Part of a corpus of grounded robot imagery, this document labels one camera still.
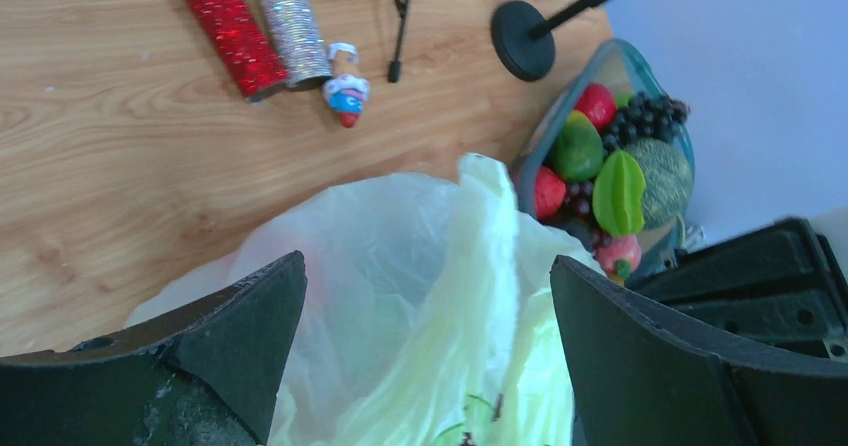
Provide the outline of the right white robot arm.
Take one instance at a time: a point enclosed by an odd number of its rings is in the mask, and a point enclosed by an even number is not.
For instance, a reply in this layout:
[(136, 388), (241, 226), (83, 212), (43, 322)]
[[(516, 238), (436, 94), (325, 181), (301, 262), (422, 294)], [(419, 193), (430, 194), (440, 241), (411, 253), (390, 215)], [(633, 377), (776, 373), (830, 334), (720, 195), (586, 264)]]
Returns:
[(847, 281), (788, 218), (621, 286), (560, 256), (551, 291), (576, 445), (843, 445)]

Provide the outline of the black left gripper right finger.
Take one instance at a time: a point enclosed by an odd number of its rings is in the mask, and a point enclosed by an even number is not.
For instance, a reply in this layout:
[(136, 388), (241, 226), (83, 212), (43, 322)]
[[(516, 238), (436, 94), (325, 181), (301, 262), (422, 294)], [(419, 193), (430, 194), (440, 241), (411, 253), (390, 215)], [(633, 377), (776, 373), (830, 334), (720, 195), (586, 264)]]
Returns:
[(733, 335), (574, 258), (550, 283), (590, 445), (843, 445), (847, 367)]

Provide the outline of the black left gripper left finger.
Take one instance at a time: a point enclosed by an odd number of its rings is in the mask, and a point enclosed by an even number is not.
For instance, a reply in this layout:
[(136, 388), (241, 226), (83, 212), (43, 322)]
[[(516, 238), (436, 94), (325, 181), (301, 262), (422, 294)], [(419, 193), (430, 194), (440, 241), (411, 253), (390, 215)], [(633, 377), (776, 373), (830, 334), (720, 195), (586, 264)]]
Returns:
[(263, 445), (307, 288), (294, 251), (74, 348), (4, 357), (5, 445)]

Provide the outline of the pale green plastic bag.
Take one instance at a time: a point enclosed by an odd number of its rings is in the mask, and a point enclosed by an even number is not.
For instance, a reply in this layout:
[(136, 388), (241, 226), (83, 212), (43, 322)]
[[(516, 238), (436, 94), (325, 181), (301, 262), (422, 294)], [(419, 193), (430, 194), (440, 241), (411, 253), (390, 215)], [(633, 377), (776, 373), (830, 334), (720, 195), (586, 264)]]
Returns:
[(574, 400), (550, 270), (580, 241), (518, 211), (505, 166), (395, 173), (316, 195), (172, 281), (137, 324), (291, 251), (307, 291), (273, 445), (568, 445)]

